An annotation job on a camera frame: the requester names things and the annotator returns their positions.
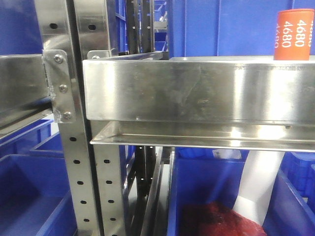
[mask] blue crate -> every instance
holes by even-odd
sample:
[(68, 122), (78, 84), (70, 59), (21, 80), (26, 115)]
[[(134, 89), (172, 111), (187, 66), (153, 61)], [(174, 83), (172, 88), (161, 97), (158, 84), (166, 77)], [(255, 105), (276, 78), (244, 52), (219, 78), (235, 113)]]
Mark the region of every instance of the blue crate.
[(30, 149), (30, 154), (63, 157), (63, 145), (59, 132)]
[(33, 0), (0, 1), (0, 55), (41, 54), (37, 14)]
[(309, 195), (307, 205), (309, 205), (311, 210), (315, 213), (315, 164), (311, 165), (311, 176), (311, 193)]
[(160, 21), (160, 18), (165, 15), (165, 12), (166, 12), (166, 2), (155, 1), (154, 2), (154, 20)]
[(72, 236), (76, 230), (65, 160), (0, 160), (0, 236)]
[[(213, 150), (216, 148), (177, 147), (176, 152), (180, 158), (214, 158)], [(241, 159), (246, 160), (249, 150), (240, 150)]]
[(315, 1), (168, 0), (170, 57), (273, 55), (277, 13), (292, 8)]
[(0, 158), (9, 154), (27, 154), (35, 145), (51, 135), (50, 119), (38, 120), (0, 139)]
[(283, 160), (281, 162), (281, 170), (282, 172), (287, 176), (289, 174), (289, 170), (292, 168), (294, 156), (292, 155), (292, 152), (287, 151), (284, 156)]
[(154, 44), (156, 51), (167, 51), (167, 43), (165, 41), (155, 41)]
[[(220, 201), (232, 208), (244, 162), (177, 158), (170, 192), (167, 236), (178, 236), (181, 211), (187, 204)], [(279, 171), (263, 228), (268, 236), (315, 235), (315, 215)]]
[(312, 191), (311, 165), (315, 164), (315, 153), (292, 152), (291, 155), (287, 177), (302, 197), (309, 197)]

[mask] bolt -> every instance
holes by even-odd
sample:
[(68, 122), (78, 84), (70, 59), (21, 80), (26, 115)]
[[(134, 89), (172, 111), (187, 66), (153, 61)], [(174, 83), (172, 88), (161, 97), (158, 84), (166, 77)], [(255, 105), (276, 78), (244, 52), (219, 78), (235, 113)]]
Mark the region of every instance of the bolt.
[(59, 55), (59, 54), (55, 55), (55, 56), (54, 56), (54, 61), (55, 61), (56, 63), (58, 63), (58, 64), (63, 63), (63, 56), (61, 56), (61, 55)]
[(63, 114), (63, 118), (65, 118), (65, 119), (71, 119), (71, 112), (65, 112), (65, 113)]
[(60, 85), (59, 86), (59, 91), (62, 93), (66, 93), (68, 91), (67, 85)]

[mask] metal bracket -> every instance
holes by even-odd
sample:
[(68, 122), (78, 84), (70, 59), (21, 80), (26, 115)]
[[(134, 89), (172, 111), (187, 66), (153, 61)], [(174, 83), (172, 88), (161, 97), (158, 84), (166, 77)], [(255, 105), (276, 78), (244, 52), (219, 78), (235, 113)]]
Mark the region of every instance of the metal bracket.
[(112, 50), (92, 50), (88, 52), (88, 59), (110, 58), (117, 54), (118, 51), (116, 48)]
[(43, 50), (43, 61), (55, 122), (74, 123), (76, 112), (71, 83), (76, 79), (70, 78), (67, 54), (63, 50)]

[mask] stainless steel shelf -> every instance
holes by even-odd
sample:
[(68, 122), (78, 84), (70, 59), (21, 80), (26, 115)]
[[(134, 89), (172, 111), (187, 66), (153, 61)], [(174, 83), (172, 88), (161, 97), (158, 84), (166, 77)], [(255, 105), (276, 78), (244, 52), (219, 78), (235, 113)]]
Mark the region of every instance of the stainless steel shelf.
[(87, 118), (111, 121), (92, 144), (314, 151), (314, 74), (266, 56), (85, 60)]

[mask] orange label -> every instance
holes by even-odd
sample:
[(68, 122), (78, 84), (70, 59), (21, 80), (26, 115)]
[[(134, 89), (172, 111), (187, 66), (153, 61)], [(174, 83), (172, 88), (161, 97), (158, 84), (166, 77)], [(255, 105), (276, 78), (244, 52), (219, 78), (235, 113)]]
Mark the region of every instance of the orange label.
[(314, 9), (292, 9), (278, 13), (275, 60), (309, 60)]

